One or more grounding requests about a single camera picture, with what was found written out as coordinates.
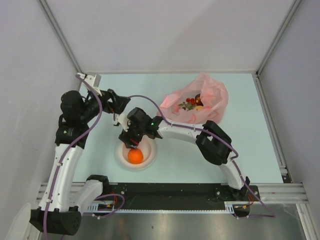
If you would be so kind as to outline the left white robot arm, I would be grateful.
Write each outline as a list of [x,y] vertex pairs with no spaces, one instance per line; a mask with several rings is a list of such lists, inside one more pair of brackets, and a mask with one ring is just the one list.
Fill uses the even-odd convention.
[[129,101],[129,97],[119,96],[112,89],[100,94],[89,91],[86,98],[76,90],[61,96],[62,114],[55,134],[52,171],[39,206],[31,210],[29,220],[44,235],[75,235],[91,203],[112,197],[108,177],[104,175],[90,175],[74,199],[70,192],[76,167],[93,129],[88,123],[92,119],[99,121],[103,112],[121,114]]

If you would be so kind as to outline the fake orange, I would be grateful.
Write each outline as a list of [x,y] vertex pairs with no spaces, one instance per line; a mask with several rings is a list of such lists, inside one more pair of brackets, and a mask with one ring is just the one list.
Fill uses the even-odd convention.
[[132,148],[127,153],[127,160],[130,164],[138,165],[144,160],[142,151],[138,148]]

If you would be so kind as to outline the pink plastic bag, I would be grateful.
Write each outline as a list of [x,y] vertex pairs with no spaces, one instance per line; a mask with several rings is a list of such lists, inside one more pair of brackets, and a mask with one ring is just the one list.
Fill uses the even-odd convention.
[[[200,110],[183,110],[179,104],[187,98],[195,98],[200,94],[203,108]],[[173,91],[165,96],[160,104],[163,115],[172,121],[186,124],[204,124],[207,120],[219,123],[225,113],[229,101],[229,94],[225,85],[213,79],[205,72],[184,88]]]

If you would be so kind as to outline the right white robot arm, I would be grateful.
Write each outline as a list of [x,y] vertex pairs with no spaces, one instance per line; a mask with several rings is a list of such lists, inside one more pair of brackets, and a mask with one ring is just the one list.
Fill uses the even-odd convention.
[[127,148],[136,149],[144,136],[152,140],[175,139],[196,145],[206,161],[220,168],[235,200],[242,201],[248,196],[250,180],[235,163],[239,154],[232,147],[231,138],[215,122],[183,124],[169,121],[163,115],[151,118],[136,107],[128,114],[115,115],[113,124],[122,126],[119,139]]

